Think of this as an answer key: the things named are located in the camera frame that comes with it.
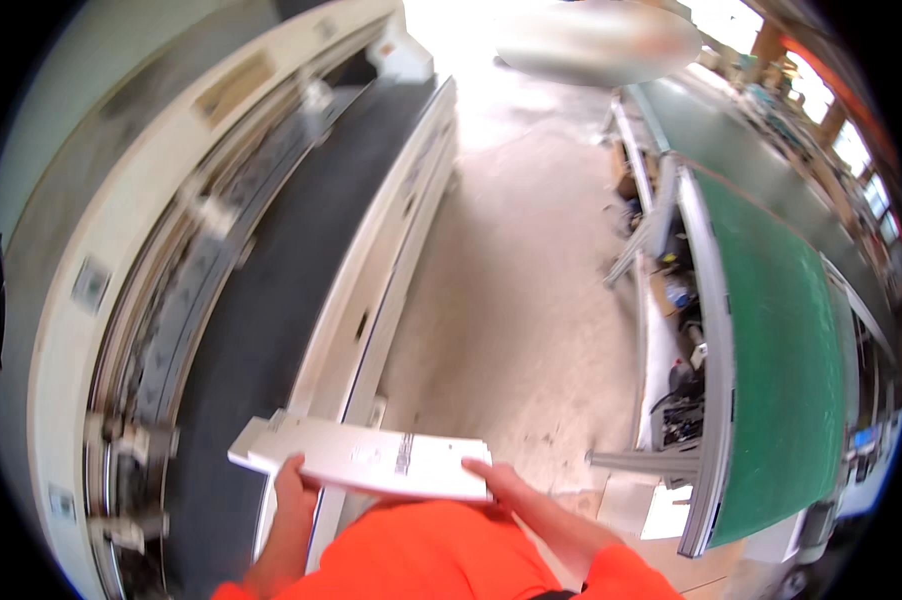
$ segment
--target person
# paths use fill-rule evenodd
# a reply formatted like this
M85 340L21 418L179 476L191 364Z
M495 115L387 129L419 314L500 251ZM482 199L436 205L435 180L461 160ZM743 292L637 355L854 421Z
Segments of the person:
M261 555L214 600L295 598L641 598L678 600L671 584L610 530L565 510L501 462L464 459L494 503L382 500L351 523L305 575L319 488L284 463L277 510ZM562 590L515 517L584 584Z

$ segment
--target window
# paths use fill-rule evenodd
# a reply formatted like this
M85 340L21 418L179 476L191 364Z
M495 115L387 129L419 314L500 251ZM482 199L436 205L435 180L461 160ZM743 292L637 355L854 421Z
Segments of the window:
M828 108L834 102L834 94L807 60L794 52L789 52L787 57L797 65L797 78L791 82L791 89L804 94L804 114L815 124L821 125Z
M751 54L764 19L750 6L741 0L681 0L681 4L691 9L697 29L741 54Z
M875 174L867 182L865 186L865 200L875 219L880 219L884 211L888 210L891 203L888 201L888 191L884 189L884 181L881 180L881 175Z
M878 225L878 229L881 230L881 237L884 238L885 244L891 244L895 240L898 239L898 221L895 220L895 215L890 210L888 214L884 215L884 219L881 221L881 224Z
M868 148L861 141L861 134L851 121L844 121L844 125L838 131L838 137L834 140L833 148L841 160L847 163L851 174L856 178L861 177L865 167L871 162Z

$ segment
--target orange shirt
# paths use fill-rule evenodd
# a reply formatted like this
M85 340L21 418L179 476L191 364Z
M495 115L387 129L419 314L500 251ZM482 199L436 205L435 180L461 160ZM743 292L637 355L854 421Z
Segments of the orange shirt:
M529 599L561 584L527 535L457 502L372 508L321 556L320 568L292 583L277 600L295 598ZM602 549L581 598L674 599L660 572L622 544ZM225 583L214 600L251 600Z

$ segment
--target black conveyor belt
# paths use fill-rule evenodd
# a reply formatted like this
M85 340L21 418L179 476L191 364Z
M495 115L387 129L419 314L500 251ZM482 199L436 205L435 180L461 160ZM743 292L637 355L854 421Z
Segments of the black conveyor belt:
M208 598L251 564L266 478L228 461L251 417L287 405L315 322L358 225L435 93L375 82L278 192L231 273L181 398L168 465L163 560L178 600Z

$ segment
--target orange sleeve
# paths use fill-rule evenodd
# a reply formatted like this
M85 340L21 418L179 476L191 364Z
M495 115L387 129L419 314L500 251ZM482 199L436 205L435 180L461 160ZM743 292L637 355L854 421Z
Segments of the orange sleeve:
M584 582L584 592L577 596L584 599L682 600L682 595L664 575L650 568L644 558L621 543L598 552Z
M252 595L244 591L241 585L234 582L217 586L211 600L253 600Z

